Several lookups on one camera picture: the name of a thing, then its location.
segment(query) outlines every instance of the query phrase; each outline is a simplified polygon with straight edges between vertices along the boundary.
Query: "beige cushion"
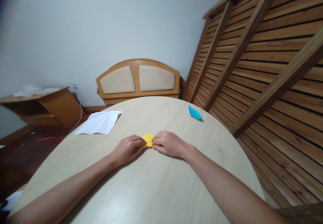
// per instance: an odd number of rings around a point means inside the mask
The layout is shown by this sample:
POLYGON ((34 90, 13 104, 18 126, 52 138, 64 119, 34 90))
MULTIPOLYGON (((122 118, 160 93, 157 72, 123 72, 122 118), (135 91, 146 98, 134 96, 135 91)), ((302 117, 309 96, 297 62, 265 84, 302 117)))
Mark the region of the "beige cushion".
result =
POLYGON ((101 80, 101 87, 105 94, 135 92, 135 82, 132 75, 131 66, 119 68, 101 80))
POLYGON ((140 91, 168 90, 175 88, 175 74, 162 68, 140 65, 140 91))

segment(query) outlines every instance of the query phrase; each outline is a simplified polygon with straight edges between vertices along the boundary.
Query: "power cord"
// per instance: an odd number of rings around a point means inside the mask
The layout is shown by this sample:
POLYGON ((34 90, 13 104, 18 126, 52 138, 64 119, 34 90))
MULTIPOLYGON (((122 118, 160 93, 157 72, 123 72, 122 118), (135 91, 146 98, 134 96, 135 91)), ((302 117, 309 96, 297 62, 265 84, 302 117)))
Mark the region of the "power cord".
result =
MULTIPOLYGON (((83 97, 82 97, 82 95, 80 94, 80 92, 77 90, 77 88, 76 87, 74 87, 74 89, 76 90, 76 92, 80 95, 80 97, 82 98, 82 101, 84 102, 84 99, 83 99, 83 97)), ((76 125, 73 127, 73 129, 72 130, 70 130, 69 131, 69 133, 66 135, 66 136, 68 136, 75 128, 76 128, 76 126, 80 123, 80 121, 81 121, 81 119, 82 119, 82 104, 81 104, 81 101, 80 101, 80 109, 81 109, 81 112, 80 112, 80 119, 78 120, 78 122, 76 123, 76 125)))

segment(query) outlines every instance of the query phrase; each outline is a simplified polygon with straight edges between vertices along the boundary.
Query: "yellow origami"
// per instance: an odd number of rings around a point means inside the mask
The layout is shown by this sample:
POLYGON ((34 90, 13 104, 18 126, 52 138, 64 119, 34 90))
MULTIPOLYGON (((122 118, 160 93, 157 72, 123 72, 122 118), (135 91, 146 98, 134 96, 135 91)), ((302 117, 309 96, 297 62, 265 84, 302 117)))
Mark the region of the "yellow origami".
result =
POLYGON ((146 134, 146 135, 144 135, 144 136, 142 136, 142 138, 146 141, 146 146, 147 147, 151 147, 152 146, 152 139, 153 139, 153 137, 154 137, 155 135, 153 135, 153 134, 150 134, 150 133, 148 133, 148 134, 146 134))

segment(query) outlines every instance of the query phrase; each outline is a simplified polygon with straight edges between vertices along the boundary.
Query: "wooden nightstand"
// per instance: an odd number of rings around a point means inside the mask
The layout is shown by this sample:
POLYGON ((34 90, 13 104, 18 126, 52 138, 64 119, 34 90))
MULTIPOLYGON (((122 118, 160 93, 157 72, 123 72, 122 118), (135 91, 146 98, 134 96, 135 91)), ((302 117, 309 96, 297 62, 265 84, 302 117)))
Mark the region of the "wooden nightstand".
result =
POLYGON ((34 128, 68 128, 80 118, 81 111, 68 87, 30 97, 8 96, 1 98, 0 104, 34 128))

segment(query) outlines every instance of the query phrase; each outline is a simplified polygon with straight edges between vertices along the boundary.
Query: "blue origami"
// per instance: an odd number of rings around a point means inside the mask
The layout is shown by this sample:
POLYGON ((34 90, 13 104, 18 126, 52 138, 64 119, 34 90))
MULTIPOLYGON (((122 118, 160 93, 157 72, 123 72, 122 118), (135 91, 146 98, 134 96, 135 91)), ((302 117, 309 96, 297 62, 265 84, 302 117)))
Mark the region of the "blue origami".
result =
POLYGON ((201 120, 202 116, 200 115, 200 113, 197 112, 197 110, 194 110, 192 107, 188 106, 189 109, 189 113, 191 114, 191 116, 193 116, 196 120, 201 120))

